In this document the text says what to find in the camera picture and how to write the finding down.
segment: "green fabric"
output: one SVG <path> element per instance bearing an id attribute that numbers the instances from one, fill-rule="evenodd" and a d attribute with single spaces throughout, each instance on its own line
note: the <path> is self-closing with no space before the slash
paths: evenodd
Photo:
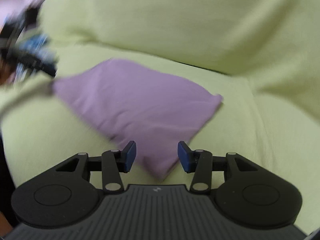
<path id="1" fill-rule="evenodd" d="M 221 156 L 238 152 L 296 185 L 304 201 L 296 225 L 309 233 L 320 224 L 319 4 L 47 0 L 40 19 L 60 57 L 58 76 L 122 57 L 223 95 L 190 147 Z M 52 97 L 49 84 L 37 76 L 22 89 L 0 92 L 5 154 L 17 185 L 77 152 L 94 156 L 115 147 Z M 192 175 L 178 164 L 159 182 L 134 165 L 122 178 L 125 184 L 189 185 Z M 213 187 L 222 181 L 221 173 L 213 174 Z M 91 182 L 101 185 L 99 174 Z"/>

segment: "blue rubber tip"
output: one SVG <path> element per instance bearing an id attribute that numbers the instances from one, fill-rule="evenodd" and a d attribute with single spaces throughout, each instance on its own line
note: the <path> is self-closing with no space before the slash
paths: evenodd
<path id="1" fill-rule="evenodd" d="M 130 171 L 133 165 L 134 159 L 136 158 L 136 154 L 137 154 L 137 145 L 134 142 L 127 153 L 127 158 L 124 163 L 124 172 Z"/>
<path id="2" fill-rule="evenodd" d="M 181 165 L 185 172 L 190 173 L 190 161 L 189 161 L 189 155 L 181 145 L 181 143 L 178 143 L 178 157 L 181 162 Z"/>

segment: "purple fabric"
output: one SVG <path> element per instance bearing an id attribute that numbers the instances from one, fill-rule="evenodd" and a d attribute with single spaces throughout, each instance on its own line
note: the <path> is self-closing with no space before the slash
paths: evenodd
<path id="1" fill-rule="evenodd" d="M 58 79 L 53 90 L 120 149 L 134 140 L 135 162 L 160 179 L 178 160 L 178 142 L 188 142 L 222 101 L 190 80 L 124 59 Z"/>

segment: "gray gripper base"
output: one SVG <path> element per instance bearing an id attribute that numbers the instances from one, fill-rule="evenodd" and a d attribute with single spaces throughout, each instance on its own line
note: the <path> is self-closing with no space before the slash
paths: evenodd
<path id="1" fill-rule="evenodd" d="M 130 185 L 120 195 L 106 196 L 81 222 L 57 229 L 20 224 L 5 240 L 302 240 L 295 226 L 256 230 L 223 217 L 205 195 L 184 185 Z"/>

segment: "ribbed surface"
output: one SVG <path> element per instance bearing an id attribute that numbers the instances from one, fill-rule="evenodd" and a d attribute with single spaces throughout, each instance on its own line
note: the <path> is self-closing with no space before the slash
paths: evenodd
<path id="1" fill-rule="evenodd" d="M 184 186 L 131 185 L 105 197 L 82 222 L 59 229 L 21 224 L 6 240 L 302 240 L 294 226 L 275 230 L 243 228 L 224 218 L 206 196 Z"/>

